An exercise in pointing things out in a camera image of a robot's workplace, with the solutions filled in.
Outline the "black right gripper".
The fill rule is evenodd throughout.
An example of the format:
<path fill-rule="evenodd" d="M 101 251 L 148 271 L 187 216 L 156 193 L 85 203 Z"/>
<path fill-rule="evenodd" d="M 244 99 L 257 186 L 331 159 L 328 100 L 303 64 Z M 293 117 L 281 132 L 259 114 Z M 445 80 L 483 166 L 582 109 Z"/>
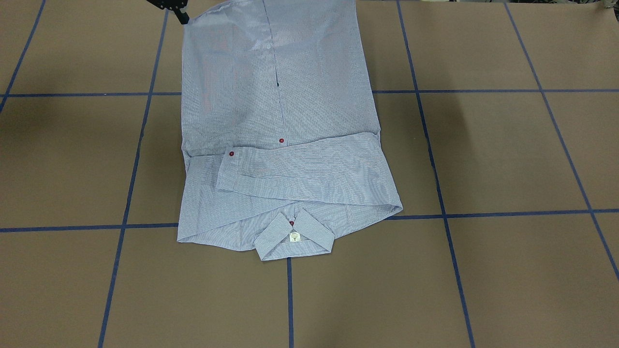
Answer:
<path fill-rule="evenodd" d="M 147 0 L 147 2 L 159 9 L 174 11 L 182 26 L 188 24 L 190 20 L 189 15 L 184 11 L 188 4 L 187 0 Z"/>

